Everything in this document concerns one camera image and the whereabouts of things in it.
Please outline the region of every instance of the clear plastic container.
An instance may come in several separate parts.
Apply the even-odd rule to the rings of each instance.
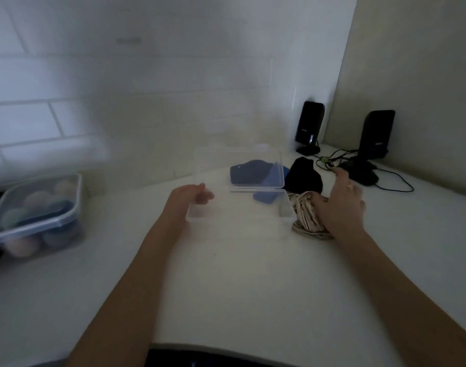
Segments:
[[[58,250],[83,235],[78,220],[82,177],[30,181],[7,190],[0,200],[0,247],[14,257]]]
[[[199,147],[195,150],[196,184],[215,195],[206,205],[191,204],[186,219],[214,226],[216,236],[274,238],[296,221],[284,186],[280,150]]]

